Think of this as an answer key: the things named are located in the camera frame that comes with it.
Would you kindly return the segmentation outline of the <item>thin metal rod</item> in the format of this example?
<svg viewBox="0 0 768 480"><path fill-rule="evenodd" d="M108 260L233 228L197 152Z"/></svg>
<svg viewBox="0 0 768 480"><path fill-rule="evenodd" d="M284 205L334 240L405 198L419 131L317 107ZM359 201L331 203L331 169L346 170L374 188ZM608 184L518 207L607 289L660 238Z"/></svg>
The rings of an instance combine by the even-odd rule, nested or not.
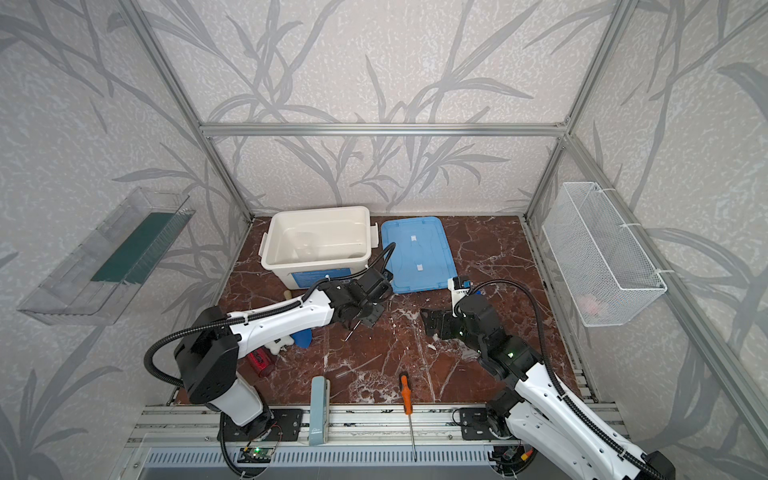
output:
<svg viewBox="0 0 768 480"><path fill-rule="evenodd" d="M362 323L362 321L358 321L355 326L352 328L352 330L347 334L347 336L344 338L344 342L347 342L350 337L354 334L354 332L357 330L359 325Z"/></svg>

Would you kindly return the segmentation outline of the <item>blue plastic bin lid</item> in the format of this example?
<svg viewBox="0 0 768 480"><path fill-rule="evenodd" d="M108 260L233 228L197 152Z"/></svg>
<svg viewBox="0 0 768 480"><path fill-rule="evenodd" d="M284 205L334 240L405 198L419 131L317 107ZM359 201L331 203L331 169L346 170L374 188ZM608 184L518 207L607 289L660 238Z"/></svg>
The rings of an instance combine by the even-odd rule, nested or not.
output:
<svg viewBox="0 0 768 480"><path fill-rule="evenodd" d="M387 263L396 294L446 289L448 280L457 275L443 224L437 217L384 222L381 243L384 247L396 244Z"/></svg>

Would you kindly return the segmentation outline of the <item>white plastic storage bin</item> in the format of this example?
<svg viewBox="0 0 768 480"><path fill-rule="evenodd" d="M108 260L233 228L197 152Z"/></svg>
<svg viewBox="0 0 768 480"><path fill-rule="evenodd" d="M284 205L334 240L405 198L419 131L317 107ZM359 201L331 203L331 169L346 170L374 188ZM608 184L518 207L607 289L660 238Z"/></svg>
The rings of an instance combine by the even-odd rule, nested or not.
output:
<svg viewBox="0 0 768 480"><path fill-rule="evenodd" d="M347 206L275 214L258 254L286 288L301 290L363 270L378 245L368 208Z"/></svg>

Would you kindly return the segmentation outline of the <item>clear test tube rack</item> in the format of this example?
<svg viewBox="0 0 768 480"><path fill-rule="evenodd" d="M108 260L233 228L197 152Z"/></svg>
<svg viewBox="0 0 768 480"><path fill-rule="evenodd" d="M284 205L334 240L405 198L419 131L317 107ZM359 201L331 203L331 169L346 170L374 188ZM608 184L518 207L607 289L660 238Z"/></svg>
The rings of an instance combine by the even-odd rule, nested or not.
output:
<svg viewBox="0 0 768 480"><path fill-rule="evenodd" d="M465 345L459 346L459 352L460 358L463 361L476 361L480 357L480 353L477 350L471 349Z"/></svg>

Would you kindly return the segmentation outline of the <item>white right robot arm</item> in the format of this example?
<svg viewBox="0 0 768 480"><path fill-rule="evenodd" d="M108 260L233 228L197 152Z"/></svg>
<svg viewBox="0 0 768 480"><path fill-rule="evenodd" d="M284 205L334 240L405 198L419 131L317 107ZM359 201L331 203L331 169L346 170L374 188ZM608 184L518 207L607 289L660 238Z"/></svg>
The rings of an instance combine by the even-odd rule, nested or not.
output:
<svg viewBox="0 0 768 480"><path fill-rule="evenodd" d="M448 282L449 310L424 309L428 335L459 340L504 383L486 405L490 431L531 446L572 479L673 479L661 452L645 452L600 418L555 373L547 349L506 332L482 284Z"/></svg>

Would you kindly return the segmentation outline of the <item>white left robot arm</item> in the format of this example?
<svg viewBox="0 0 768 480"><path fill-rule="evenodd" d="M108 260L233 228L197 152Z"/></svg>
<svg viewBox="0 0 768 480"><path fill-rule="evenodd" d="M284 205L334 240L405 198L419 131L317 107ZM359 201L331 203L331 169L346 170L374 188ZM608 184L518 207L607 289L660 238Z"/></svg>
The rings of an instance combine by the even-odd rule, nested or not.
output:
<svg viewBox="0 0 768 480"><path fill-rule="evenodd" d="M367 268L323 278L302 296L260 309L225 313L204 310L193 326L156 341L144 367L156 379L182 388L190 403L219 411L250 438L274 423L253 385L238 372L239 361L268 343L331 323L375 324L392 295L393 274Z"/></svg>

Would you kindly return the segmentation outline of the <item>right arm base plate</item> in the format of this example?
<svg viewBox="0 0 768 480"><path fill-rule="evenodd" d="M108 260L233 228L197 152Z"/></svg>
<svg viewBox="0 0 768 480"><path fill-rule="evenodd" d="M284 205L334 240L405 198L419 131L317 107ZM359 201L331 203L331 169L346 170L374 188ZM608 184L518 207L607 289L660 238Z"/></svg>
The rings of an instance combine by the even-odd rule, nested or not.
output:
<svg viewBox="0 0 768 480"><path fill-rule="evenodd" d="M509 438L491 417L487 407L462 407L451 414L452 422L460 428L465 441L492 441Z"/></svg>

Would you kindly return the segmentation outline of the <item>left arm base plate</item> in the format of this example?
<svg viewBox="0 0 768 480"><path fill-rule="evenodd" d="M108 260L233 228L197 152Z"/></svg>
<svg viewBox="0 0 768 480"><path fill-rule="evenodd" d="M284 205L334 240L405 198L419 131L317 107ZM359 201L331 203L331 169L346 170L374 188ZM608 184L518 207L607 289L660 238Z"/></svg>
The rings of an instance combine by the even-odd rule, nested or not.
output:
<svg viewBox="0 0 768 480"><path fill-rule="evenodd" d="M302 409L267 408L245 426L238 426L225 413L220 414L217 439L229 442L273 441L294 442L298 439L303 417Z"/></svg>

